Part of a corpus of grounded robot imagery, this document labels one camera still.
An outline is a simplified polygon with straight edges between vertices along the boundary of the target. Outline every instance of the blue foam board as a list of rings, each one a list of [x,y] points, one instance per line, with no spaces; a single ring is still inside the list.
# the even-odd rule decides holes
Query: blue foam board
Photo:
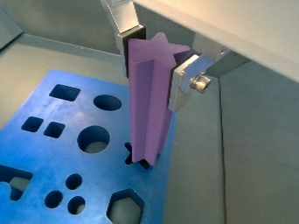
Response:
[[[156,166],[127,164],[128,87],[51,70],[0,131],[0,223],[111,223],[112,195],[133,198],[140,223],[161,223],[173,123]],[[83,151],[99,141],[103,151]],[[77,188],[67,184],[72,174]],[[12,176],[29,181],[19,198]]]

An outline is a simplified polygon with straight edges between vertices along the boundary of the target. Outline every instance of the silver screw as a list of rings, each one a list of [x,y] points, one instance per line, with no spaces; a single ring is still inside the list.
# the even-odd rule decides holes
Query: silver screw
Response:
[[[196,89],[201,94],[207,91],[211,84],[211,79],[204,76],[204,73],[199,73],[191,78],[191,88]]]
[[[221,47],[219,54],[221,55],[225,51],[228,50],[228,48],[225,46]]]

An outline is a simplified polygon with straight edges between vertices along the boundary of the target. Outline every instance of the star-shaped hole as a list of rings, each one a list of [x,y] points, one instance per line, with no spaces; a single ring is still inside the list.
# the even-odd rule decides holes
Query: star-shaped hole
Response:
[[[129,152],[129,155],[125,158],[125,164],[131,165],[133,163],[133,161],[132,161],[132,144],[131,143],[125,143],[125,149]],[[137,163],[144,167],[144,169],[149,168],[149,164],[147,163],[147,161],[144,159],[140,160]]]

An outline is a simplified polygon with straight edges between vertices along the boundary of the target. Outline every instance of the white panel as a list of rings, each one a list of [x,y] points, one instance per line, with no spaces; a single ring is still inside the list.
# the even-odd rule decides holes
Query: white panel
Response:
[[[133,1],[299,81],[299,1]]]

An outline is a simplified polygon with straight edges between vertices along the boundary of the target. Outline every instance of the screw head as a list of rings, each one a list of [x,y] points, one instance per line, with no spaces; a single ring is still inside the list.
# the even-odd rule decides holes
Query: screw head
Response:
[[[203,75],[203,73],[197,74],[191,79],[191,88],[196,89],[201,94],[207,91],[211,84],[211,79]]]

